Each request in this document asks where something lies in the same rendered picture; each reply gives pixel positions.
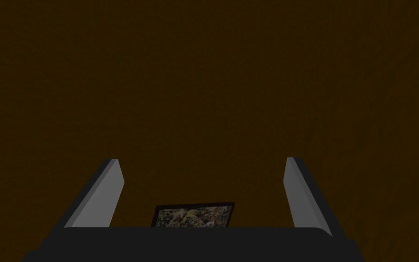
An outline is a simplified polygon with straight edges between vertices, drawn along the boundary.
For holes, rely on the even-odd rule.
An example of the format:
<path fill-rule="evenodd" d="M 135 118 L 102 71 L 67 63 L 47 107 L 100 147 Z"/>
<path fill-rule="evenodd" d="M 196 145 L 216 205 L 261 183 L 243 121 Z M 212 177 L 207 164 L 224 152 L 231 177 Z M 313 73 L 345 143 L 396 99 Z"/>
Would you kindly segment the black framed wall picture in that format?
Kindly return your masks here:
<path fill-rule="evenodd" d="M 228 227 L 234 202 L 157 205 L 152 227 Z"/>

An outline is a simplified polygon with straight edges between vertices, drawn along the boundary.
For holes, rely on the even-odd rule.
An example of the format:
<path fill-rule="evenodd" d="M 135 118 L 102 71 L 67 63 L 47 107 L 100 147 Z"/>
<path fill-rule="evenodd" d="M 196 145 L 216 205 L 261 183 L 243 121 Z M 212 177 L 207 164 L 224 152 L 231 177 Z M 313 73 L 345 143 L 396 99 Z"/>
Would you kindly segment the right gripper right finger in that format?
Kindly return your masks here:
<path fill-rule="evenodd" d="M 337 217 L 302 158 L 287 158 L 283 184 L 295 227 L 319 228 L 332 237 L 344 237 Z"/>

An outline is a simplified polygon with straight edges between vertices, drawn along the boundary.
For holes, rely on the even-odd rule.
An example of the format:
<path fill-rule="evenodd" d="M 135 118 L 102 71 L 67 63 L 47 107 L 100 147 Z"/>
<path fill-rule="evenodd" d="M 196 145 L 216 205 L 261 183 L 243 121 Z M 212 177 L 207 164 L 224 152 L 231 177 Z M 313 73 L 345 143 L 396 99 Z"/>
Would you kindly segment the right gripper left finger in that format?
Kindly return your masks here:
<path fill-rule="evenodd" d="M 117 159 L 106 159 L 60 218 L 67 227 L 109 227 L 125 184 Z"/>

